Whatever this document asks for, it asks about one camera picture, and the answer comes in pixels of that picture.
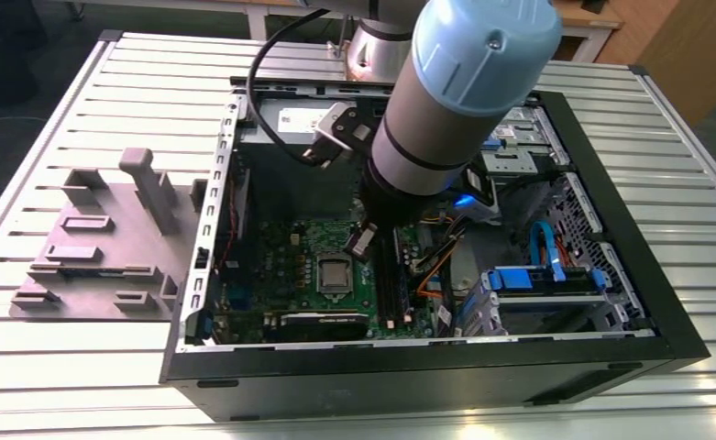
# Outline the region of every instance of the connector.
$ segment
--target connector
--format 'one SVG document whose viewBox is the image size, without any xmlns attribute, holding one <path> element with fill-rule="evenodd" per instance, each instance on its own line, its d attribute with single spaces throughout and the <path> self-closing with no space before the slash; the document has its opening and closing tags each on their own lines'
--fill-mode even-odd
<svg viewBox="0 0 716 440">
<path fill-rule="evenodd" d="M 346 103 L 335 103 L 314 127 L 314 139 L 318 141 L 326 138 L 340 149 L 368 158 L 376 128 L 378 124 L 371 116 L 362 115 L 358 109 Z"/>
<path fill-rule="evenodd" d="M 339 145 L 336 145 L 328 138 L 320 137 L 303 152 L 303 158 L 323 170 L 339 157 L 342 151 L 343 148 Z"/>
<path fill-rule="evenodd" d="M 368 260 L 368 245 L 376 233 L 376 225 L 363 220 L 346 240 L 343 251 L 362 262 Z"/>
</svg>

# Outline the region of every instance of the motherboard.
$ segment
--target motherboard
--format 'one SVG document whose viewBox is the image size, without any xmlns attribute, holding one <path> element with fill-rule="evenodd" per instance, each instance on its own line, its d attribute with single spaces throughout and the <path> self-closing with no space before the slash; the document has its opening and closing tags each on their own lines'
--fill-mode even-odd
<svg viewBox="0 0 716 440">
<path fill-rule="evenodd" d="M 256 232 L 255 270 L 248 285 L 224 282 L 215 336 L 224 344 L 259 344 L 270 339 L 315 340 L 316 335 L 284 335 L 284 328 L 316 328 L 343 332 L 336 338 L 392 339 L 431 336 L 431 312 L 426 299 L 387 299 L 376 296 L 376 274 L 371 262 L 343 252 L 356 227 L 344 220 L 262 222 Z M 408 270 L 422 249 L 412 227 L 395 231 L 400 267 Z M 382 301 L 395 301 L 402 319 L 387 325 Z"/>
</svg>

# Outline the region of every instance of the white table leg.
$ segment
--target white table leg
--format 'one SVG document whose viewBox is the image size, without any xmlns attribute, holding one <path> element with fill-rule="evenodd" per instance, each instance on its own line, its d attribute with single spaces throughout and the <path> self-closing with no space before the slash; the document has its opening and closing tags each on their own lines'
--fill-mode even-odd
<svg viewBox="0 0 716 440">
<path fill-rule="evenodd" d="M 248 18 L 248 35 L 256 41 L 268 39 L 268 31 L 264 27 L 264 17 L 268 14 L 266 7 L 254 5 L 246 6 L 246 17 Z"/>
<path fill-rule="evenodd" d="M 586 30 L 586 37 L 577 47 L 574 62 L 593 62 L 599 55 L 599 51 L 605 46 L 606 39 L 610 37 L 611 29 L 603 29 L 599 27 L 583 27 Z"/>
</svg>

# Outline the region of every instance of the slotted metal table surface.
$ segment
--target slotted metal table surface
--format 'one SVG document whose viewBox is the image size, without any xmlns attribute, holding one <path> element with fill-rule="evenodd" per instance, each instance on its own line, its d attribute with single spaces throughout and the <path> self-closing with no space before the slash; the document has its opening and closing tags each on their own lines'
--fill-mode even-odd
<svg viewBox="0 0 716 440">
<path fill-rule="evenodd" d="M 128 33 L 95 45 L 0 198 L 0 433 L 96 438 L 93 430 L 140 426 L 109 435 L 716 438 L 716 165 L 653 83 L 619 66 L 551 62 L 538 89 L 566 95 L 709 344 L 711 358 L 679 372 L 566 407 L 215 425 L 156 385 L 168 324 L 8 318 L 13 289 L 65 204 L 57 187 L 68 169 L 96 167 L 109 182 L 127 181 L 120 152 L 147 147 L 173 183 L 204 177 L 227 78 L 244 75 L 258 47 Z M 282 43 L 259 74 L 339 80 L 343 68 L 322 46 Z"/>
</svg>

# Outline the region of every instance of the wooden desk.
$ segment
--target wooden desk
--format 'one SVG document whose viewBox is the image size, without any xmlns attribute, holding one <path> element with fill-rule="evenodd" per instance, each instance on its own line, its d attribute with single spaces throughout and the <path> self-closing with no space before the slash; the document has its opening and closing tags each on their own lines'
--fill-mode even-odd
<svg viewBox="0 0 716 440">
<path fill-rule="evenodd" d="M 626 26 L 598 62 L 638 64 L 693 126 L 716 106 L 716 1 L 619 0 Z"/>
<path fill-rule="evenodd" d="M 250 38 L 259 41 L 268 39 L 266 16 L 304 16 L 311 12 L 310 9 L 300 7 L 295 0 L 80 0 L 77 3 L 240 12 L 248 19 Z M 621 18 L 609 5 L 605 5 L 601 14 L 591 14 L 579 9 L 579 0 L 551 0 L 551 3 L 562 15 L 563 35 L 578 39 L 577 49 L 573 50 L 571 60 L 567 61 L 593 62 L 610 32 L 621 28 Z M 338 13 L 324 16 L 324 18 L 340 17 Z"/>
</svg>

